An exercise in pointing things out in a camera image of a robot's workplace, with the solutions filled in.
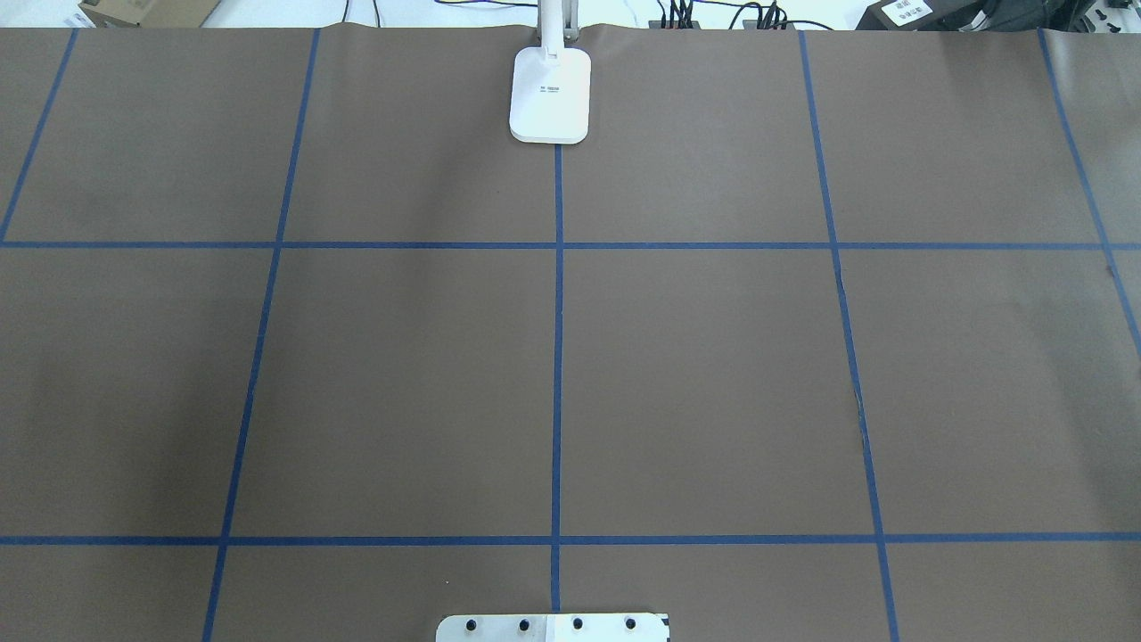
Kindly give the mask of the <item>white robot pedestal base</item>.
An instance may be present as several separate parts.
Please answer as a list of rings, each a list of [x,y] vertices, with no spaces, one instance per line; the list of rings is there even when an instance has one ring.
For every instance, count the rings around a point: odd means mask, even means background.
[[[669,641],[666,613],[458,613],[436,641]]]

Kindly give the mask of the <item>white desk lamp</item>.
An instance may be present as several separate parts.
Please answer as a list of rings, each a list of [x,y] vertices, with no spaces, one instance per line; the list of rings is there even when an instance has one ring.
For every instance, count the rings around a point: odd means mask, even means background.
[[[539,44],[513,57],[508,115],[519,143],[578,144],[586,139],[592,60],[578,40],[578,1],[539,1]]]

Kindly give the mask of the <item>cardboard box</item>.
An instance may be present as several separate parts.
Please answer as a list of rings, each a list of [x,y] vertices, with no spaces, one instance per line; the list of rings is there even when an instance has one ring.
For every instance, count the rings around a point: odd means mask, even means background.
[[[78,1],[97,29],[200,29],[220,1]]]

